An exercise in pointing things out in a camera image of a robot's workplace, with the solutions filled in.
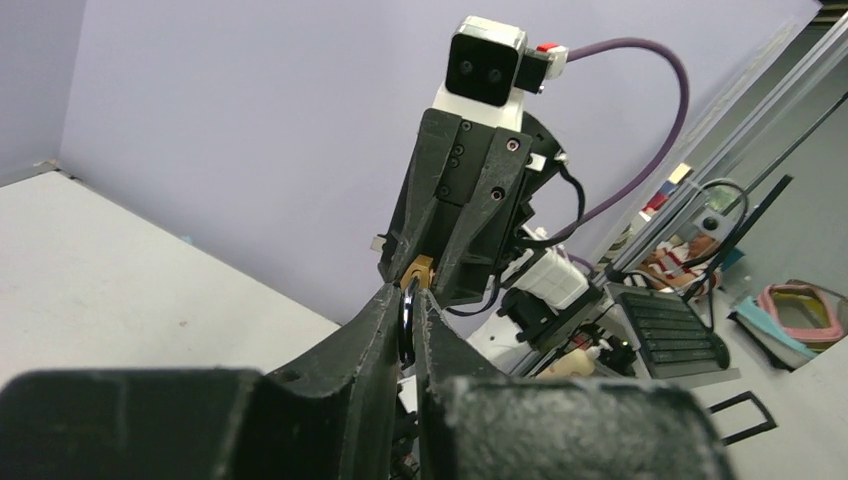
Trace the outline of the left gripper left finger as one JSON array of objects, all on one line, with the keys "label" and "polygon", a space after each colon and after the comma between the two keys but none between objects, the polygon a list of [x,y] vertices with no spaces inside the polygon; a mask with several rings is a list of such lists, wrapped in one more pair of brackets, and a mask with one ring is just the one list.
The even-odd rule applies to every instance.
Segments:
[{"label": "left gripper left finger", "polygon": [[5,479],[385,479],[401,290],[286,365],[40,370],[1,392]]}]

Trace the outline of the black keyboard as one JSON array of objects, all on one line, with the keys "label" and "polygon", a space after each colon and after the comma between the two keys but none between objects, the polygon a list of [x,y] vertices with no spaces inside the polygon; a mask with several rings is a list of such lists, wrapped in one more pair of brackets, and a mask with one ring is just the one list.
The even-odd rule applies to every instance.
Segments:
[{"label": "black keyboard", "polygon": [[609,284],[607,291],[620,307],[651,378],[682,379],[730,369],[725,342],[678,295],[621,284]]}]

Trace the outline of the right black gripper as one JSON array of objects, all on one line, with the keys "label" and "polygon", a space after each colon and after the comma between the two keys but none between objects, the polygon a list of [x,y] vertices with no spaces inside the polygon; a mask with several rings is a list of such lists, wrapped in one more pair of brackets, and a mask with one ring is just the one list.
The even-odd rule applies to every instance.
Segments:
[{"label": "right black gripper", "polygon": [[431,259],[430,287],[443,307],[480,302],[489,279],[519,255],[532,195],[557,172],[553,134],[524,113],[519,131],[424,111],[378,263],[398,283]]}]

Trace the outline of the small brass padlock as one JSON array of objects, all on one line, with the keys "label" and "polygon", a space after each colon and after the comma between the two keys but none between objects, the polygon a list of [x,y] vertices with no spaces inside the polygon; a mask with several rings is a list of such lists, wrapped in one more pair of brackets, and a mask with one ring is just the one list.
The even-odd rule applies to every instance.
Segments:
[{"label": "small brass padlock", "polygon": [[417,293],[428,289],[433,277],[433,259],[418,255],[401,278],[399,287],[402,293],[399,310],[398,358],[402,369],[409,368],[415,362],[413,346],[413,305]]}]

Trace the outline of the person in striped shirt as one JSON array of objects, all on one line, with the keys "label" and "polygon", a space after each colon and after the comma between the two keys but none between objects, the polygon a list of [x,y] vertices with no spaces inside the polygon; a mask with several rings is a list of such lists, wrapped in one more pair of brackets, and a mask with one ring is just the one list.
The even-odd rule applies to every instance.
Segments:
[{"label": "person in striped shirt", "polygon": [[657,289],[672,286],[686,290],[704,277],[712,255],[719,246],[718,240],[703,233],[680,244],[661,242],[637,267],[650,280],[639,277],[636,283],[644,286],[650,284]]}]

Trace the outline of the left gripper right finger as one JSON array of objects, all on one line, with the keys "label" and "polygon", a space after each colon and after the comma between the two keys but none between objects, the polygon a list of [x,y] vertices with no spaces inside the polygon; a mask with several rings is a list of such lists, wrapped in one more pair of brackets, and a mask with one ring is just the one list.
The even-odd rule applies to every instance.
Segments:
[{"label": "left gripper right finger", "polygon": [[434,295],[412,306],[425,479],[732,479],[706,410],[662,381],[503,374],[450,327]]}]

